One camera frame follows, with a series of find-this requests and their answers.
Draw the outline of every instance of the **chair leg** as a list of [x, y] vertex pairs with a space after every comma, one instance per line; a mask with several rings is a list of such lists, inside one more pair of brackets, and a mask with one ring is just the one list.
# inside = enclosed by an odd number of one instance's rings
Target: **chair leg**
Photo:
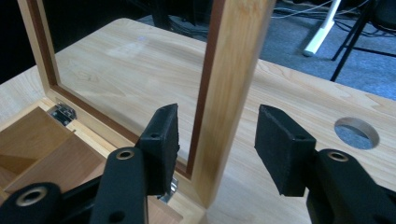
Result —
[[360, 17], [355, 25], [352, 27], [352, 29], [349, 31], [349, 33], [346, 36], [346, 39], [344, 40], [343, 44], [340, 46], [340, 48], [338, 48], [337, 52], [335, 52], [334, 56], [332, 56], [332, 61], [337, 60], [338, 56], [340, 55], [341, 51], [343, 50], [343, 48], [346, 47], [347, 42], [350, 40], [350, 37], [352, 37], [355, 33], [356, 30], [361, 26], [361, 24], [363, 23], [363, 18]]
[[332, 78], [330, 79], [330, 81], [335, 81], [337, 79], [338, 75], [340, 74], [341, 69], [343, 68], [344, 64], [347, 61], [347, 57], [349, 56], [350, 52], [353, 50], [353, 47], [355, 46], [356, 42], [358, 41], [359, 36], [361, 35], [361, 32], [364, 29], [364, 26], [366, 25], [366, 23], [369, 20], [370, 12], [373, 11], [374, 2], [375, 2], [374, 0], [371, 0], [370, 2], [367, 3], [367, 6], [361, 13], [361, 17], [356, 21], [356, 24], [353, 26], [352, 30], [349, 32], [343, 45], [337, 50], [334, 57], [332, 58], [333, 61], [335, 61], [337, 59], [341, 50], [345, 47], [348, 40], [353, 35], [352, 39], [350, 40], [350, 43], [347, 45], [346, 52], [344, 53], [340, 63], [337, 65], [337, 68], [335, 69], [334, 73], [332, 74]]
[[330, 81], [335, 81], [335, 80], [337, 79], [338, 75], [339, 75], [340, 72], [341, 72], [341, 69], [343, 69], [344, 64], [345, 64], [346, 61], [347, 61], [347, 57], [349, 56], [350, 52], [353, 50], [353, 47], [355, 46], [356, 42], [358, 41], [359, 36], [361, 35], [361, 32], [363, 31], [365, 25], [366, 25], [366, 24], [363, 23], [363, 24], [357, 29], [356, 33], [353, 35], [353, 37], [352, 37], [352, 39], [351, 39], [349, 45], [348, 45], [347, 48], [346, 48], [346, 52], [344, 53], [343, 57], [341, 58], [340, 63], [337, 65], [337, 68], [335, 69], [334, 74], [332, 74], [332, 78], [330, 79]]

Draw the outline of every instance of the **metal hinge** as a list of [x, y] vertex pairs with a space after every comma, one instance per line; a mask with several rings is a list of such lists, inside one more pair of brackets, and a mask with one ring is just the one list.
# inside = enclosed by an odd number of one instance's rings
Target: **metal hinge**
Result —
[[157, 198], [159, 200], [163, 201], [164, 203], [168, 203], [171, 200], [172, 196], [176, 193], [177, 185], [178, 185], [178, 180], [176, 178], [172, 177], [171, 192], [169, 194], [165, 193], [164, 195], [158, 196]]
[[76, 111], [72, 107], [62, 103], [59, 103], [50, 109], [49, 114], [61, 122], [63, 126], [66, 126], [73, 119], [77, 118]]

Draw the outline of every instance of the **light wood tabletop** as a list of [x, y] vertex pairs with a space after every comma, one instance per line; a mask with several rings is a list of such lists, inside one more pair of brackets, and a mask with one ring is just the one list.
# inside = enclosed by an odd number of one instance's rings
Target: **light wood tabletop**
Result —
[[[117, 20], [56, 55], [62, 83], [141, 132], [155, 109], [179, 104], [182, 157], [188, 154], [205, 43]], [[35, 67], [0, 86], [0, 126], [44, 96]], [[259, 105], [288, 113], [317, 140], [354, 156], [377, 184], [396, 190], [396, 104], [363, 91], [258, 61], [209, 223], [310, 223], [305, 198], [278, 195], [254, 148]], [[369, 123], [379, 144], [361, 150], [334, 131], [341, 118]]]

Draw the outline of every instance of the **circular hole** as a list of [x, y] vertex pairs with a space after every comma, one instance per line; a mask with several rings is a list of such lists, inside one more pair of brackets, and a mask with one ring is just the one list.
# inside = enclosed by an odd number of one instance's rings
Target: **circular hole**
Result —
[[373, 219], [374, 219], [375, 223], [378, 223], [378, 224], [391, 224], [391, 223], [392, 223], [392, 222], [391, 222], [390, 220], [388, 220], [387, 218], [381, 217], [381, 216], [379, 216], [379, 215], [374, 215], [374, 216], [373, 216]]
[[152, 138], [159, 138], [160, 135], [159, 135], [158, 133], [152, 133], [152, 134], [151, 134], [151, 137], [152, 137]]
[[108, 218], [108, 221], [110, 223], [119, 223], [122, 222], [125, 219], [125, 213], [118, 211], [118, 212], [114, 212], [110, 215], [110, 217]]
[[361, 119], [339, 119], [334, 124], [334, 130], [343, 142], [358, 149], [371, 149], [379, 144], [375, 128]]
[[117, 159], [128, 160], [134, 156], [134, 153], [130, 149], [123, 150], [117, 154]]
[[22, 207], [32, 205], [34, 203], [39, 202], [46, 195], [47, 195], [47, 189], [44, 187], [29, 189], [17, 199], [17, 205]]
[[329, 152], [329, 154], [327, 154], [327, 155], [335, 161], [348, 161], [349, 160], [349, 158], [346, 155], [339, 153], [339, 152], [335, 152], [335, 151]]

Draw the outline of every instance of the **clamp jaw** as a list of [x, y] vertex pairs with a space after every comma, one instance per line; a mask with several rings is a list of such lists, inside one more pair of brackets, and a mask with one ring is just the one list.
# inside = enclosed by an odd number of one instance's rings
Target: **clamp jaw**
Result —
[[312, 223], [396, 223], [396, 193], [352, 156], [315, 150], [316, 139], [280, 109], [261, 105], [255, 148], [280, 194], [303, 197]]

